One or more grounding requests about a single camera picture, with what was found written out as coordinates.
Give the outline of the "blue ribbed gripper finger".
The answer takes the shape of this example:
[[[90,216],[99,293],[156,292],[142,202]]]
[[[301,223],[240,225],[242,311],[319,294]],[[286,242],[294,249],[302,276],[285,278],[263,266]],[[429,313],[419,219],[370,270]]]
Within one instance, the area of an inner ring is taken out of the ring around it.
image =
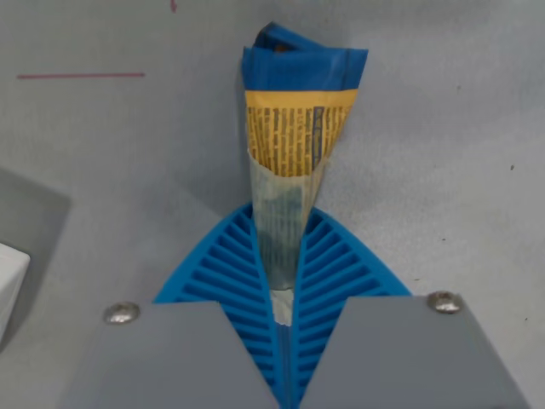
[[[461,296],[412,295],[321,210],[301,242],[290,375],[296,408],[528,405]]]
[[[101,322],[65,408],[285,408],[252,208],[227,216],[127,323]]]

